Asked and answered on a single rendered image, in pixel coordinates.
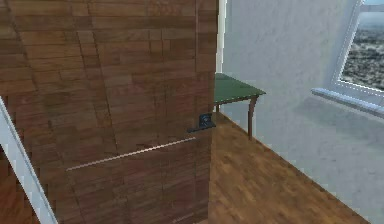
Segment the green top wooden table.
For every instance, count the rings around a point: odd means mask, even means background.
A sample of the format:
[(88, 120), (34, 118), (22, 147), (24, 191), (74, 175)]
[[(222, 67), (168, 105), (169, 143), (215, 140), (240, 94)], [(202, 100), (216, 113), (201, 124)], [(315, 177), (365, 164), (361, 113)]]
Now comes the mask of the green top wooden table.
[(253, 124), (255, 105), (258, 98), (266, 92), (250, 84), (242, 82), (224, 73), (216, 73), (214, 88), (214, 107), (219, 111), (221, 105), (249, 100), (248, 106), (248, 138), (253, 138)]

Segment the brown wooden room door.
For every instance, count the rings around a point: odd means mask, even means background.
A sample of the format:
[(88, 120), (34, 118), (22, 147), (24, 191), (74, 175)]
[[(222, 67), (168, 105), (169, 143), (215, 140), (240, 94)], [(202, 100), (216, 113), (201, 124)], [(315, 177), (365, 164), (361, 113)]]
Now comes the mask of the brown wooden room door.
[(0, 146), (40, 224), (208, 218), (219, 0), (0, 0)]

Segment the white framed window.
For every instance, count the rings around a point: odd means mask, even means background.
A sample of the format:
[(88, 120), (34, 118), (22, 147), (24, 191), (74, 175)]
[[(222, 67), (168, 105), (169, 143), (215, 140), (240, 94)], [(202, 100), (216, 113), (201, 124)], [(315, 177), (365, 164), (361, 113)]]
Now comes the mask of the white framed window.
[(384, 119), (384, 0), (349, 0), (333, 61), (313, 95)]

